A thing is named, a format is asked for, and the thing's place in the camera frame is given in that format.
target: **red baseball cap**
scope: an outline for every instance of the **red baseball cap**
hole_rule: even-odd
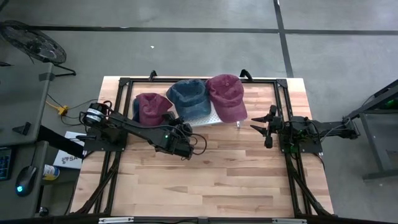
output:
[[[206,88],[218,117],[223,122],[232,123],[248,118],[243,102],[244,88],[237,76],[217,75],[206,81]]]
[[[157,126],[163,122],[163,114],[173,104],[157,93],[141,93],[136,96],[139,103],[139,122],[143,126]]]

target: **concrete floor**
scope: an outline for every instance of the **concrete floor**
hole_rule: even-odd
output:
[[[398,29],[394,0],[279,2],[286,29]],[[30,25],[277,28],[272,0],[14,0],[0,13],[0,21],[5,19]],[[64,66],[78,72],[50,87],[50,94],[68,105],[96,98],[105,75],[148,75],[155,69],[163,75],[213,76],[246,68],[254,77],[286,77],[278,34],[45,33],[66,50]],[[398,36],[287,35],[287,43],[294,77],[304,78],[314,119],[340,119],[398,77]],[[31,63],[2,40],[0,52],[0,61]],[[50,108],[43,123],[60,134],[83,131],[64,126]],[[363,135],[355,141],[328,138],[323,148],[337,215],[398,222],[398,179],[361,179],[376,171]],[[52,214],[65,211],[70,195],[60,192],[72,187],[52,189]]]

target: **wooden table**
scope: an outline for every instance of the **wooden table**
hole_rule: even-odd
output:
[[[119,78],[104,77],[100,102],[115,101]],[[303,79],[287,80],[294,115],[311,118]],[[165,95],[169,86],[169,83],[136,83],[132,99],[148,92]],[[250,119],[268,113],[270,105],[275,104],[274,89],[270,84],[244,84],[244,91],[249,117],[241,129],[237,129],[235,123],[194,128],[194,133],[207,138],[208,149],[201,156],[194,155],[190,161],[156,153],[144,140],[130,135],[121,157],[112,215],[292,217],[286,164],[278,140],[274,137],[274,147],[266,149],[264,138],[249,126],[261,125]],[[71,211],[78,210],[97,187],[103,157],[103,152],[95,152],[84,160]],[[302,160],[309,189],[329,212],[333,212],[319,158],[302,154]],[[102,209],[108,189],[104,192]],[[301,191],[297,193],[302,206]]]

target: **computer mouse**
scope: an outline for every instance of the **computer mouse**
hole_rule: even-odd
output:
[[[36,170],[34,166],[26,166],[19,172],[15,183],[15,192],[18,196],[25,197],[31,193],[36,177]]]

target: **white perforated tray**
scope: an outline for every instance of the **white perforated tray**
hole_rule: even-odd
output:
[[[217,115],[216,110],[214,109],[213,102],[210,103],[211,103],[211,113],[208,116],[198,119],[186,120],[185,122],[189,123],[191,127],[222,123],[221,119]]]

